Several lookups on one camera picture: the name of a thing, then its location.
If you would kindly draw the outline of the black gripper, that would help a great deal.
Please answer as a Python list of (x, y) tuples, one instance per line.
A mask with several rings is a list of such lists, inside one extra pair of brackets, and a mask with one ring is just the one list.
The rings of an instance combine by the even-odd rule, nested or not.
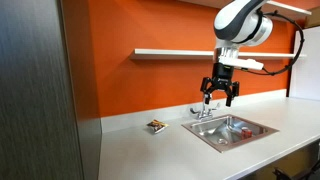
[(234, 68), (215, 63), (213, 66), (212, 78), (204, 77), (200, 86), (200, 91), (203, 93), (203, 101), (209, 104), (211, 93), (214, 90), (223, 90), (227, 94), (226, 106), (230, 107), (232, 100), (239, 95), (240, 83), (238, 81), (232, 83)]

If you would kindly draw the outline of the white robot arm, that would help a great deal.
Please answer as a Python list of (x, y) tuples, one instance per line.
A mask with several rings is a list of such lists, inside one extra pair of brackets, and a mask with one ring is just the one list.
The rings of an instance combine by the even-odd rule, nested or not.
[(263, 64), (253, 59), (239, 59), (241, 46), (257, 46), (271, 34), (273, 23), (260, 8), (268, 0), (233, 0), (222, 8), (214, 20), (216, 46), (212, 77), (204, 77), (200, 91), (203, 103), (209, 104), (215, 90), (227, 95), (226, 105), (239, 95), (239, 83), (232, 81), (234, 69), (261, 70)]

